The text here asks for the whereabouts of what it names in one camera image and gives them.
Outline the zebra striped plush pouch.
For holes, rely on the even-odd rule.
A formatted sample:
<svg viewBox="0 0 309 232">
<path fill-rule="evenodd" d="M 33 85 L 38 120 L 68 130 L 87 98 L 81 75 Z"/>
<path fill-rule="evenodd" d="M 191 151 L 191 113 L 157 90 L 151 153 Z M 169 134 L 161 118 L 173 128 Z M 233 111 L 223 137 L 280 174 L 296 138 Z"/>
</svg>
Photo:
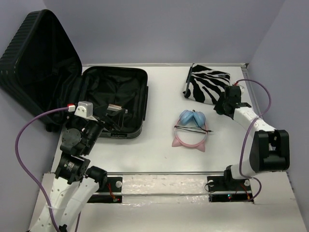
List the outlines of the zebra striped plush pouch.
<svg viewBox="0 0 309 232">
<path fill-rule="evenodd" d="M 183 96 L 196 102 L 215 105 L 225 87 L 230 85 L 230 74 L 194 63 L 185 81 Z"/>
</svg>

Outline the pink cat-ear headphones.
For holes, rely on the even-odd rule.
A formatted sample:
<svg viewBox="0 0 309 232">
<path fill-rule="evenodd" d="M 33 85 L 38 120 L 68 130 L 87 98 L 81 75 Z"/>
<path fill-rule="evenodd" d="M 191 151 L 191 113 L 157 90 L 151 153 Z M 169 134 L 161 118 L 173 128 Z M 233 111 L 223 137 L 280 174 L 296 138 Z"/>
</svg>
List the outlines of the pink cat-ear headphones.
<svg viewBox="0 0 309 232">
<path fill-rule="evenodd" d="M 177 130 L 185 132 L 192 132 L 202 134 L 203 139 L 196 144 L 185 143 L 177 134 Z M 184 110 L 180 115 L 179 119 L 174 125 L 174 139 L 172 141 L 172 147 L 183 146 L 189 149 L 196 149 L 200 152 L 205 152 L 205 142 L 209 132 L 212 132 L 207 128 L 206 117 L 202 112 Z"/>
</svg>

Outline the black hard-shell suitcase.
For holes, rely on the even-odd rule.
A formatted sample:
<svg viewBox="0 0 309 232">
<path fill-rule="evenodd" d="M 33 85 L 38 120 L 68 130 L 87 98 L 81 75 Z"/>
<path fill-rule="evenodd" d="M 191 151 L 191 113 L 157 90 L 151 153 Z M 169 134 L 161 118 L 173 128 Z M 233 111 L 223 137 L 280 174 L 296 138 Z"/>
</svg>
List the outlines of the black hard-shell suitcase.
<svg viewBox="0 0 309 232">
<path fill-rule="evenodd" d="M 102 116 L 109 104 L 126 110 L 120 130 L 105 138 L 140 135 L 148 98 L 148 75 L 139 68 L 92 66 L 81 60 L 56 15 L 50 10 L 29 13 L 0 59 L 0 87 L 29 113 L 91 102 Z"/>
</svg>

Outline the silver metal bar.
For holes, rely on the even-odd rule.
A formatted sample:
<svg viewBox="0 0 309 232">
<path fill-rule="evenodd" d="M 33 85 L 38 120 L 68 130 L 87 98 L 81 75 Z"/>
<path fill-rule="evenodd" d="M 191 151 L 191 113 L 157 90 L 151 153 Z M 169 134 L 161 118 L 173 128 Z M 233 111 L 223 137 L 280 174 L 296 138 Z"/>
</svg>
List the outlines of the silver metal bar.
<svg viewBox="0 0 309 232">
<path fill-rule="evenodd" d="M 121 111 L 121 110 L 124 110 L 125 114 L 128 113 L 128 110 L 119 106 L 119 105 L 115 105 L 115 104 L 109 104 L 108 107 L 107 107 L 107 110 L 109 111 L 114 111 L 114 112 L 118 112 L 118 111 Z"/>
</svg>

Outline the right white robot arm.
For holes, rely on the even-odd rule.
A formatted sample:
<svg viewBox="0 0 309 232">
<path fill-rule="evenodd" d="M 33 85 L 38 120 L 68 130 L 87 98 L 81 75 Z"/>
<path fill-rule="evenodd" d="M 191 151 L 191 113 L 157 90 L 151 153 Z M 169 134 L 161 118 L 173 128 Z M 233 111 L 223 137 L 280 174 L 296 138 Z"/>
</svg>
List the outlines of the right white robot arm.
<svg viewBox="0 0 309 232">
<path fill-rule="evenodd" d="M 249 179 L 259 173 L 286 171 L 290 166 L 289 134 L 267 124 L 252 107 L 241 101 L 240 86 L 225 86 L 214 107 L 216 113 L 230 117 L 245 130 L 245 139 L 252 137 L 249 156 L 244 157 L 243 142 L 238 164 L 227 166 L 222 178 L 226 189 L 234 189 L 241 179 Z"/>
</svg>

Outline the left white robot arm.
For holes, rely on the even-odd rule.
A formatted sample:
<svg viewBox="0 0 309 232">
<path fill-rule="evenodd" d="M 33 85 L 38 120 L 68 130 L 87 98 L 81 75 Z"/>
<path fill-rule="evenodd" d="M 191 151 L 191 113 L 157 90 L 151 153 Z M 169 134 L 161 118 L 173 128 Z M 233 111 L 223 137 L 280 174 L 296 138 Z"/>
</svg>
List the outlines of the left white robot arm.
<svg viewBox="0 0 309 232">
<path fill-rule="evenodd" d="M 102 131 L 119 131 L 127 110 L 109 104 L 103 114 L 93 115 L 93 104 L 80 101 L 68 104 L 65 111 L 86 120 L 81 129 L 70 128 L 61 138 L 61 158 L 50 193 L 43 190 L 46 204 L 31 232 L 68 232 L 78 222 L 79 214 L 96 191 L 107 185 L 107 172 L 90 166 L 86 158 Z"/>
</svg>

